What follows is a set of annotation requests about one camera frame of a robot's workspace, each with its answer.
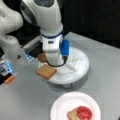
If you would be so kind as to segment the white and blue gripper body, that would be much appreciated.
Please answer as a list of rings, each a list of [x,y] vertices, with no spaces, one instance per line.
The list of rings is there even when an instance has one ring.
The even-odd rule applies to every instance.
[[[42,37],[42,49],[46,54],[47,63],[53,67],[63,66],[69,55],[69,41],[62,35],[57,37]]]

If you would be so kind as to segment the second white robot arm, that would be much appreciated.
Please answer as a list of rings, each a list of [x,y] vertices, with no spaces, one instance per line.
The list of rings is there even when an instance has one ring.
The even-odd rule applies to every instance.
[[[14,71],[17,71],[26,62],[26,58],[18,39],[11,36],[10,33],[18,30],[22,25],[22,16],[0,0],[0,47]]]

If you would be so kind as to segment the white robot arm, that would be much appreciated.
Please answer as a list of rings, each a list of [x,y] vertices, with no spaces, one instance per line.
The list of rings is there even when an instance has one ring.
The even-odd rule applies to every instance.
[[[22,0],[21,12],[26,21],[40,28],[42,49],[47,63],[54,67],[65,64],[61,54],[63,45],[63,24],[57,0]]]

